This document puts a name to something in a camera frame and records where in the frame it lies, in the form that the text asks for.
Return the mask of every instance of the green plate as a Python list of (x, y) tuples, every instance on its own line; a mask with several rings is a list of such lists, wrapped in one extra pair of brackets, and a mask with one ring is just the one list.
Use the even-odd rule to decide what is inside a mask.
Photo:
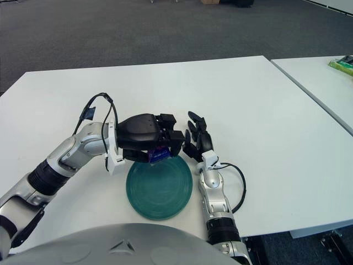
[(188, 203), (191, 191), (191, 172), (180, 156), (155, 164), (135, 162), (127, 175), (126, 194), (130, 204), (152, 220), (178, 214)]

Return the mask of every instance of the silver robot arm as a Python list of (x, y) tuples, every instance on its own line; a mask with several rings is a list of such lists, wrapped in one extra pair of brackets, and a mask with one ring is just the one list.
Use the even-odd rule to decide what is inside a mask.
[(197, 164), (200, 174), (199, 190), (207, 226), (208, 242), (223, 254), (242, 264), (252, 264), (246, 245), (241, 241), (232, 208), (223, 191), (223, 177), (217, 170), (223, 166), (213, 150), (202, 154)]
[[(206, 131), (205, 119), (193, 112), (189, 112), (189, 117), (196, 126), (191, 121), (188, 122), (191, 136), (189, 130), (186, 130), (183, 151), (198, 162), (199, 190), (202, 194), (208, 242), (239, 263), (251, 265), (247, 247), (240, 239), (232, 208), (223, 191), (223, 177), (217, 169), (224, 166), (213, 150), (211, 136)], [(241, 206), (244, 197), (245, 189), (238, 207)]]
[[(45, 161), (26, 174), (0, 198), (0, 260), (10, 248), (20, 246), (44, 215), (44, 207), (57, 191), (93, 157), (105, 154), (102, 123), (89, 123), (62, 142)], [(108, 149), (106, 167), (111, 173), (125, 163), (117, 153), (115, 124), (104, 124)]]

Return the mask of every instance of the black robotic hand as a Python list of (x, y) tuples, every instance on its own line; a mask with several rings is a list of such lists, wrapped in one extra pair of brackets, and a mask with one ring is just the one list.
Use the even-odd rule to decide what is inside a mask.
[(185, 138), (181, 131), (173, 130), (176, 122), (171, 114), (140, 114), (119, 123), (117, 143), (123, 158), (153, 163), (177, 156)]
[(202, 153), (213, 150), (211, 135), (206, 131), (205, 118), (201, 118), (193, 112), (188, 112), (188, 115), (196, 124), (195, 126), (191, 121), (188, 121), (191, 137), (196, 142), (196, 146), (191, 143), (190, 132), (186, 130), (183, 151), (197, 162), (202, 162)]

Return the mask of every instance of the black cable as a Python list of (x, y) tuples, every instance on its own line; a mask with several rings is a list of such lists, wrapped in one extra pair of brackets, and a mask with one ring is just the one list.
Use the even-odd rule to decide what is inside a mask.
[(215, 164), (217, 164), (219, 160), (220, 160), (220, 157), (217, 156), (217, 161), (216, 161), (215, 163), (213, 163), (213, 164), (211, 165), (211, 167), (213, 167)]
[(243, 194), (242, 194), (242, 197), (239, 201), (239, 203), (237, 204), (237, 206), (235, 206), (233, 209), (232, 209), (232, 213), (235, 213), (237, 210), (239, 210), (239, 208), (243, 205), (243, 202), (245, 200), (245, 195), (247, 193), (247, 183), (245, 181), (245, 177), (244, 177), (244, 174), (243, 172), (240, 170), (239, 167), (237, 167), (236, 165), (233, 165), (233, 164), (230, 164), (230, 163), (221, 163), (221, 165), (226, 165), (225, 167), (220, 167), (220, 168), (215, 168), (215, 169), (223, 169), (223, 168), (226, 168), (226, 167), (234, 167), (240, 174), (241, 178), (242, 178), (242, 181), (243, 181)]
[(105, 149), (105, 152), (106, 152), (106, 153), (108, 153), (108, 148), (106, 147), (106, 143), (105, 143), (105, 140), (104, 140), (103, 129), (104, 129), (104, 124), (105, 124), (105, 122), (106, 122), (106, 120), (107, 120), (107, 118), (108, 118), (108, 116), (109, 116), (109, 114), (110, 114), (110, 111), (111, 111), (112, 106), (113, 106), (113, 105), (111, 104), (111, 105), (110, 105), (110, 108), (109, 108), (109, 111), (108, 111), (108, 113), (106, 114), (105, 119), (104, 119), (104, 121), (103, 121), (103, 124), (101, 125), (101, 131), (100, 131), (100, 133), (101, 133), (101, 139), (102, 139), (102, 141), (103, 141), (104, 149)]
[(112, 98), (107, 94), (107, 93), (98, 93), (97, 95), (94, 95), (86, 104), (86, 106), (84, 106), (81, 115), (79, 117), (78, 123), (76, 125), (75, 131), (73, 132), (72, 135), (75, 135), (77, 133), (78, 128), (80, 127), (81, 123), (83, 120), (85, 120), (85, 115), (86, 112), (88, 111), (89, 107), (91, 106), (91, 104), (93, 103), (93, 101), (98, 98), (98, 97), (103, 97), (105, 98), (112, 106), (113, 106), (113, 111), (114, 111), (114, 115), (115, 115), (115, 129), (117, 130), (117, 125), (118, 125), (118, 121), (117, 121), (117, 112), (113, 103)]

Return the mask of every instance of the black ring segment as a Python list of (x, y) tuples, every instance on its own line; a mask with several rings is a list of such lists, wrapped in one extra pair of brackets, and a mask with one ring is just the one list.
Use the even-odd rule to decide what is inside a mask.
[(17, 233), (17, 228), (9, 219), (0, 215), (0, 226), (9, 234), (10, 239)]
[(69, 179), (52, 169), (46, 160), (27, 177), (29, 184), (44, 195), (54, 195)]
[(208, 242), (211, 245), (227, 242), (240, 241), (240, 236), (234, 220), (231, 218), (215, 218), (207, 223)]

